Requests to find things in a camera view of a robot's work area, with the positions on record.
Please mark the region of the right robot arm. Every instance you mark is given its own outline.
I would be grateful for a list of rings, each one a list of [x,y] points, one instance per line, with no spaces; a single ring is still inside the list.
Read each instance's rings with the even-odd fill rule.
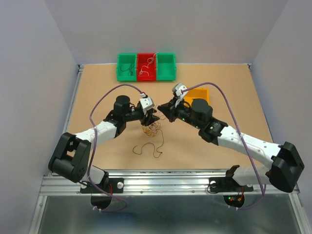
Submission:
[[[233,166],[224,178],[229,190],[254,183],[271,184],[275,188],[291,193],[300,178],[304,163],[295,145],[270,143],[239,133],[234,127],[213,117],[213,108],[204,99],[197,98],[191,105],[176,103],[176,98],[158,106],[165,117],[174,122],[180,119],[199,130],[206,142],[229,148],[247,155],[262,164],[261,167],[243,168]]]

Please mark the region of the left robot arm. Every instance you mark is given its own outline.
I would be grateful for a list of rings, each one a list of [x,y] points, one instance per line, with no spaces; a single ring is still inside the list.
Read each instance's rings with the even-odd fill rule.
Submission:
[[[97,192],[104,192],[108,188],[108,173],[92,166],[96,147],[119,136],[127,122],[138,120],[149,126],[158,121],[155,112],[153,100],[146,95],[141,96],[136,106],[131,105],[128,96],[118,96],[113,110],[98,125],[80,133],[61,135],[48,169],[71,182],[91,184]]]

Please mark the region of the yellow plastic bin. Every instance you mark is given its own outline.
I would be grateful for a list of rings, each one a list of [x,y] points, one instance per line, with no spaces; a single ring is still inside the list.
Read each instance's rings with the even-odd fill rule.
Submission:
[[[184,100],[192,104],[195,99],[204,99],[210,104],[210,97],[209,97],[209,89],[208,88],[194,88],[189,90],[188,93],[185,95]]]

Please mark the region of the left green plastic bin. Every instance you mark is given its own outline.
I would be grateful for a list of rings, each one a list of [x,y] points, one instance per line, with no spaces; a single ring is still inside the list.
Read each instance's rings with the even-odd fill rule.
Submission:
[[[135,82],[137,80],[137,54],[121,53],[117,58],[117,81]]]

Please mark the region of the green plastic bin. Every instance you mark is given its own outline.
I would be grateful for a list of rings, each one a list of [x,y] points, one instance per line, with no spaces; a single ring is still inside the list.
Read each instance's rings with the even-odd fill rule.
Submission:
[[[176,80],[176,55],[174,53],[156,54],[157,81]]]
[[[137,80],[137,54],[121,53],[117,58],[117,81],[135,82]]]

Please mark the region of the red plastic bin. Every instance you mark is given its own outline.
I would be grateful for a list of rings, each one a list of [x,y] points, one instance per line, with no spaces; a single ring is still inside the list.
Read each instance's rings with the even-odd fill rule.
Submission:
[[[156,53],[138,53],[136,63],[137,82],[156,81]]]

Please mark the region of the right green plastic bin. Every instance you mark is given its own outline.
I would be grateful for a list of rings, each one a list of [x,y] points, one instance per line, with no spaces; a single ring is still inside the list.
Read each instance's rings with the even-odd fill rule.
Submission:
[[[157,81],[176,80],[176,55],[174,53],[156,54]]]

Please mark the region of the aluminium rail frame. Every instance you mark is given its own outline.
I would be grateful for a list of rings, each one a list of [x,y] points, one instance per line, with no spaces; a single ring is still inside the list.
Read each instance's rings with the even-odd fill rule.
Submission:
[[[128,207],[100,214],[89,194],[56,175],[45,176],[31,223],[32,234],[309,234],[312,228],[299,189],[287,194],[272,186],[262,202],[241,212],[210,194],[211,178],[223,169],[111,170],[124,178]]]

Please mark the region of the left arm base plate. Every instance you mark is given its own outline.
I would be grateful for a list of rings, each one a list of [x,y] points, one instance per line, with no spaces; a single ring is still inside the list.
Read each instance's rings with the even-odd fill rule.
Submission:
[[[107,192],[113,194],[122,194],[123,187],[124,187],[124,178],[117,177],[117,178],[104,178],[102,181],[97,184],[97,186]],[[101,191],[95,188],[90,182],[83,182],[83,185],[80,185],[80,193],[81,194],[100,194]]]

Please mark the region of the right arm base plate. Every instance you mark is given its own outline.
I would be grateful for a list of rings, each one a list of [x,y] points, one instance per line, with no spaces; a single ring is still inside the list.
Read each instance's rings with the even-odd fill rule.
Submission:
[[[242,193],[242,192],[253,192],[253,186],[248,187],[247,185],[239,185],[231,177],[211,177],[209,178],[209,184],[207,191],[212,194],[217,193]]]

